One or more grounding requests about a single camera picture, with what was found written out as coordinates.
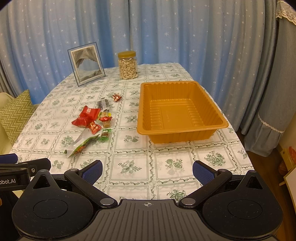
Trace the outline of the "green white snack bag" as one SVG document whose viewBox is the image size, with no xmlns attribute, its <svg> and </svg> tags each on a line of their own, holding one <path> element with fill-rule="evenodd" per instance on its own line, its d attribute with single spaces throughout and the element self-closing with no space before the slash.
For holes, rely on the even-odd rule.
<svg viewBox="0 0 296 241">
<path fill-rule="evenodd" d="M 93 134 L 90 129 L 85 129 L 79 137 L 69 146 L 66 147 L 65 154 L 69 158 L 74 154 L 81 152 L 90 141 L 96 139 L 100 135 L 100 131 L 96 134 Z"/>
</svg>

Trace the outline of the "small red snack packet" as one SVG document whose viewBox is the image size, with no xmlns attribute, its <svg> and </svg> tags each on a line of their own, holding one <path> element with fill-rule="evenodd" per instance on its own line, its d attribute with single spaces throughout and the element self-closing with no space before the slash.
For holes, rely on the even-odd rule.
<svg viewBox="0 0 296 241">
<path fill-rule="evenodd" d="M 88 128 L 91 130 L 91 133 L 93 135 L 95 135 L 96 133 L 98 133 L 102 127 L 99 124 L 96 124 L 94 121 L 92 121 L 89 125 Z"/>
</svg>

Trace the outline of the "yellow red candy packet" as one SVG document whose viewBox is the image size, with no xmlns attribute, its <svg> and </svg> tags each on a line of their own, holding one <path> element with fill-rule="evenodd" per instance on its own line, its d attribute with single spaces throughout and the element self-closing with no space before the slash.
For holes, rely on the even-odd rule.
<svg viewBox="0 0 296 241">
<path fill-rule="evenodd" d="M 103 128 L 111 127 L 111 113 L 102 111 L 99 113 L 98 119 L 101 122 Z"/>
</svg>

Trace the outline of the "red square snack packet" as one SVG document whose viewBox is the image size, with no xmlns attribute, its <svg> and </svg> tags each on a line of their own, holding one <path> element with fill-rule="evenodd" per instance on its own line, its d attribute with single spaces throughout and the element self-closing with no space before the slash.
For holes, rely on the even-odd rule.
<svg viewBox="0 0 296 241">
<path fill-rule="evenodd" d="M 89 108 L 88 106 L 85 106 L 79 116 L 81 118 L 89 118 L 94 121 L 97 120 L 99 113 L 100 108 Z"/>
</svg>

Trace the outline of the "clear black snack packet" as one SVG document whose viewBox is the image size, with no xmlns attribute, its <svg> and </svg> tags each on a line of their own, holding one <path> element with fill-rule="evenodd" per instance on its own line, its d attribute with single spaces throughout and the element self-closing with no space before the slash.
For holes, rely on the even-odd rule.
<svg viewBox="0 0 296 241">
<path fill-rule="evenodd" d="M 99 108 L 101 111 L 109 111 L 109 100 L 105 99 L 105 98 L 101 98 L 98 102 L 97 102 L 97 108 Z"/>
</svg>

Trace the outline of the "small red foil candy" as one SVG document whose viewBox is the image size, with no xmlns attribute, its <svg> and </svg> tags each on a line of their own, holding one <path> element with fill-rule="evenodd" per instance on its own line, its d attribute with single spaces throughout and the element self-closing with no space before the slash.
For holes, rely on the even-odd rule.
<svg viewBox="0 0 296 241">
<path fill-rule="evenodd" d="M 122 96 L 119 93 L 112 94 L 112 98 L 114 102 L 118 102 L 122 99 Z"/>
</svg>

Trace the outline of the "red snack bag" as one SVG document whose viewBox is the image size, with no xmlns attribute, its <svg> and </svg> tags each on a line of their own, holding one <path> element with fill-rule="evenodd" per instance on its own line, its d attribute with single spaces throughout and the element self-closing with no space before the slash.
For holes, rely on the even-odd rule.
<svg viewBox="0 0 296 241">
<path fill-rule="evenodd" d="M 92 122 L 93 122 L 92 119 L 90 119 L 87 116 L 83 116 L 83 117 L 76 118 L 71 123 L 72 123 L 72 125 L 80 127 L 80 128 L 88 128 Z"/>
</svg>

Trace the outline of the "green zigzag cushion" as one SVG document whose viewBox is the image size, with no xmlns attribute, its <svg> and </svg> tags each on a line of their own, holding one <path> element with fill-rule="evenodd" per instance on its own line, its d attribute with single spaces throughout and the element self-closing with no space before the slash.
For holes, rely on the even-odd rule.
<svg viewBox="0 0 296 241">
<path fill-rule="evenodd" d="M 28 89 L 1 108 L 1 126 L 12 146 L 34 112 Z"/>
</svg>

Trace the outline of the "grey lace-trimmed cover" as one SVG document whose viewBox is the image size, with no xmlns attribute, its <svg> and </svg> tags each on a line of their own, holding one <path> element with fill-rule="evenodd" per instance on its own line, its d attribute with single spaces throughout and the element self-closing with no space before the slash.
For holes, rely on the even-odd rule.
<svg viewBox="0 0 296 241">
<path fill-rule="evenodd" d="M 277 1 L 278 35 L 273 66 L 245 149 L 267 157 L 295 115 L 295 1 Z"/>
</svg>

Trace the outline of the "orange plastic tray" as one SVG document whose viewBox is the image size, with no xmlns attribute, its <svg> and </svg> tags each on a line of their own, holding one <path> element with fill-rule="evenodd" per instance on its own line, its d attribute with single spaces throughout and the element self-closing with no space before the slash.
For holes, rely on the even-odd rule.
<svg viewBox="0 0 296 241">
<path fill-rule="evenodd" d="M 221 110 L 196 81 L 140 86 L 137 132 L 154 144 L 205 140 L 228 126 Z"/>
</svg>

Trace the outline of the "blue framed sand picture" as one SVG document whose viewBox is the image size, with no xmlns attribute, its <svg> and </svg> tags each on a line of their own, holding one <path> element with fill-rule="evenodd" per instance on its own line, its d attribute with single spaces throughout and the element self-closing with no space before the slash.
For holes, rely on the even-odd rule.
<svg viewBox="0 0 296 241">
<path fill-rule="evenodd" d="M 68 49 L 68 55 L 77 86 L 106 76 L 96 42 Z"/>
</svg>

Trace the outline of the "cashew jar gold lid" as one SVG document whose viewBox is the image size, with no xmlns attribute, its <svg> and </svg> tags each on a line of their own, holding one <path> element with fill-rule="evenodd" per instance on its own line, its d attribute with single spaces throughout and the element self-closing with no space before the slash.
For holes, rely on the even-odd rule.
<svg viewBox="0 0 296 241">
<path fill-rule="evenodd" d="M 138 77 L 137 56 L 135 51 L 118 53 L 118 68 L 121 79 L 135 79 Z"/>
</svg>

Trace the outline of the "blue star curtain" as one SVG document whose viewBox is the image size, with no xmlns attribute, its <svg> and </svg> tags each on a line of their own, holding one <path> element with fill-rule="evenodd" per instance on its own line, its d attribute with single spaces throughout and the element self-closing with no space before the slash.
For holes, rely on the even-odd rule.
<svg viewBox="0 0 296 241">
<path fill-rule="evenodd" d="M 68 50 L 95 42 L 102 65 L 180 63 L 246 131 L 266 85 L 275 1 L 1 1 L 1 91 L 40 103 L 72 73 Z"/>
</svg>

